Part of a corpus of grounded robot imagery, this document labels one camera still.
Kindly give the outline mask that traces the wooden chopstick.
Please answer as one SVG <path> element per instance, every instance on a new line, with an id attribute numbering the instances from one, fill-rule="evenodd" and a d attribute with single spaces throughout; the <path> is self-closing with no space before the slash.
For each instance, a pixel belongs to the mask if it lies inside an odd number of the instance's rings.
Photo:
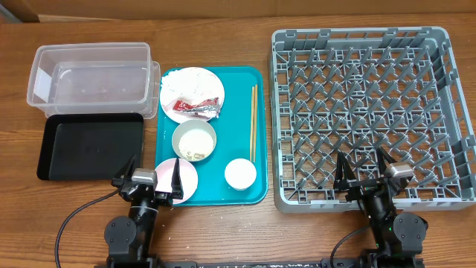
<path id="1" fill-rule="evenodd" d="M 256 138 L 257 138 L 257 84 L 254 87 L 254 115 L 253 115 L 253 162 L 256 162 Z"/>
<path id="2" fill-rule="evenodd" d="M 254 150 L 254 94 L 255 94 L 255 86 L 252 87 L 251 93 L 251 126 L 250 126 L 250 161 L 253 161 L 253 150 Z"/>

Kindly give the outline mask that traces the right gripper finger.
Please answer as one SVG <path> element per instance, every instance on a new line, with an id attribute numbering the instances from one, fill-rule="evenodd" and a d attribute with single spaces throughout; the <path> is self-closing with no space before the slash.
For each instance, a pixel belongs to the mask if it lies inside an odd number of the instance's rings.
<path id="1" fill-rule="evenodd" d="M 396 160 L 382 148 L 382 146 L 376 148 L 376 156 L 377 156 L 377 165 L 381 175 L 385 174 L 387 169 L 387 164 L 396 163 Z"/>
<path id="2" fill-rule="evenodd" d="M 338 151 L 334 189 L 350 189 L 356 183 L 356 176 L 345 155 Z"/>

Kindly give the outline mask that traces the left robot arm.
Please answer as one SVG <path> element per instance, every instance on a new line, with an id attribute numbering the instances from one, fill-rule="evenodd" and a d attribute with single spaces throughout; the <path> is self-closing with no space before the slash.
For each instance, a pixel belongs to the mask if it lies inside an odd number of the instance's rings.
<path id="1" fill-rule="evenodd" d="M 158 191 L 155 170 L 135 167 L 135 157 L 118 171 L 112 186 L 130 203 L 129 214 L 112 219 L 105 228 L 109 247 L 107 267 L 165 267 L 164 262 L 149 253 L 159 207 L 171 207 L 174 199 L 183 197 L 179 160 L 173 166 L 170 192 Z"/>

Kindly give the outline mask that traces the grey bowl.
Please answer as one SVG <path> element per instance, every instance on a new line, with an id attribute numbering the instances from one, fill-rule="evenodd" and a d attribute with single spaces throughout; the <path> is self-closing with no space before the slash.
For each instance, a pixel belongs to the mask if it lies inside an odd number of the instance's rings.
<path id="1" fill-rule="evenodd" d="M 184 123 L 179 124 L 176 129 L 173 132 L 172 136 L 172 146 L 173 150 L 176 153 L 176 155 L 182 159 L 183 156 L 179 152 L 179 140 L 180 138 L 189 130 L 194 130 L 194 129 L 200 129 L 204 130 L 205 132 L 209 133 L 214 141 L 214 149 L 216 146 L 216 133 L 214 128 L 206 121 L 200 121 L 200 120 L 189 120 L 185 121 Z"/>

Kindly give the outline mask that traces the small pink plate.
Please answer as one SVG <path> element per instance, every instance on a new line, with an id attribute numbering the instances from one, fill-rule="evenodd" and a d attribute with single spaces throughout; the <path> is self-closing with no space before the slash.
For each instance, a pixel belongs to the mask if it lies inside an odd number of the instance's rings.
<path id="1" fill-rule="evenodd" d="M 173 169 L 175 167 L 176 158 L 163 161 L 155 168 L 157 173 L 158 183 L 156 186 L 157 191 L 171 192 L 171 182 Z M 181 200 L 174 199 L 173 204 L 181 204 L 189 200 L 195 193 L 198 187 L 198 174 L 194 166 L 184 160 L 179 159 L 179 175 L 181 178 L 181 184 L 183 189 L 183 198 Z"/>

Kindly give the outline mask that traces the white napkin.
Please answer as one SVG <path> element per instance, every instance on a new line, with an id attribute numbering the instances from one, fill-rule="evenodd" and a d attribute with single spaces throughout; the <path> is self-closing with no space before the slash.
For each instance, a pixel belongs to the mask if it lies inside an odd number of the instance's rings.
<path id="1" fill-rule="evenodd" d="M 161 96 L 165 98 L 195 97 L 203 94 L 203 72 L 198 68 L 171 71 L 161 81 Z"/>

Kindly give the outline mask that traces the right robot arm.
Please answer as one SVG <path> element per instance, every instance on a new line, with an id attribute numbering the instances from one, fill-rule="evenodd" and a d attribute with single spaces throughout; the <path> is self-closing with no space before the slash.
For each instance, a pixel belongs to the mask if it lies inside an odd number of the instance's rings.
<path id="1" fill-rule="evenodd" d="M 335 253 L 340 245 L 367 229 L 373 233 L 376 248 L 364 249 L 354 261 L 355 267 L 423 267 L 422 244 L 428 222 L 412 213 L 398 213 L 393 198 L 403 192 L 414 176 L 413 168 L 398 162 L 382 147 L 376 148 L 380 177 L 360 181 L 353 173 L 345 154 L 338 152 L 334 189 L 345 191 L 346 201 L 355 201 L 369 223 L 342 238 L 331 251 L 329 264 L 336 265 Z"/>

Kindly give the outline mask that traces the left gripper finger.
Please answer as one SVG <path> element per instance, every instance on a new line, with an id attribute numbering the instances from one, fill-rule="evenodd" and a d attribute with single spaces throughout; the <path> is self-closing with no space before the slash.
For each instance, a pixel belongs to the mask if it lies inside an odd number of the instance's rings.
<path id="1" fill-rule="evenodd" d="M 174 168 L 172 172 L 172 179 L 171 179 L 171 198 L 172 199 L 183 199 L 183 187 L 181 183 L 180 177 L 180 161 L 179 159 L 175 160 Z"/>
<path id="2" fill-rule="evenodd" d="M 127 163 L 119 170 L 118 179 L 125 180 L 132 178 L 133 172 L 135 170 L 135 160 L 136 155 L 132 155 Z"/>

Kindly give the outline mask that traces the red snack wrapper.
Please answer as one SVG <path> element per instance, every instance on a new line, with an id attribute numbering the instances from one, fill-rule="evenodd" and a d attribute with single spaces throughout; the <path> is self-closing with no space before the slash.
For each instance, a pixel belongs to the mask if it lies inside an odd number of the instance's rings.
<path id="1" fill-rule="evenodd" d="M 218 98 L 209 98 L 198 104 L 190 104 L 183 100 L 178 100 L 174 104 L 173 110 L 203 118 L 218 118 L 221 105 Z"/>

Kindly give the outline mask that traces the small white cup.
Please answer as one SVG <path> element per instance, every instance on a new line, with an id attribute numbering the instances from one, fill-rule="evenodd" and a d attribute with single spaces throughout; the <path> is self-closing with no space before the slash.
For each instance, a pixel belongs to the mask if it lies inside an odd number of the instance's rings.
<path id="1" fill-rule="evenodd" d="M 257 170 L 247 159 L 234 159 L 225 168 L 225 180 L 235 190 L 250 188 L 257 178 Z"/>

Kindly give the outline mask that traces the pile of rice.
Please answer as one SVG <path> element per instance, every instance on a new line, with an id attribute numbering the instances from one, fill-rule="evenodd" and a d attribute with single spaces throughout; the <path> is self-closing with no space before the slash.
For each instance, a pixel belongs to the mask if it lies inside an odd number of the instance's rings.
<path id="1" fill-rule="evenodd" d="M 197 162 L 213 152 L 214 141 L 212 136 L 204 130 L 189 130 L 180 138 L 178 149 L 184 159 Z"/>

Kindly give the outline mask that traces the large white plate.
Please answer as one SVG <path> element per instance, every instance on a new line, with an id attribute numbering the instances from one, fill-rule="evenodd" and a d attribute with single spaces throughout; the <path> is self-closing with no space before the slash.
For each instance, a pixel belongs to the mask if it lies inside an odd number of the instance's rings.
<path id="1" fill-rule="evenodd" d="M 176 101 L 184 101 L 190 104 L 198 104 L 202 101 L 209 99 L 209 98 L 218 98 L 219 104 L 222 105 L 225 100 L 225 89 L 222 84 L 222 81 L 218 78 L 216 74 L 212 71 L 209 71 L 206 68 L 199 68 L 199 67 L 188 67 L 188 68 L 198 68 L 203 72 L 202 75 L 202 83 L 204 84 L 204 92 L 200 96 L 195 97 L 185 97 L 184 95 L 177 97 L 177 98 L 165 98 L 161 96 L 160 90 L 160 105 L 166 116 L 170 119 L 175 121 L 178 124 L 181 124 L 185 121 L 189 120 L 201 120 L 201 121 L 209 121 L 212 118 L 203 118 L 196 115 L 188 115 L 182 112 L 177 112 L 173 110 L 173 106 Z"/>

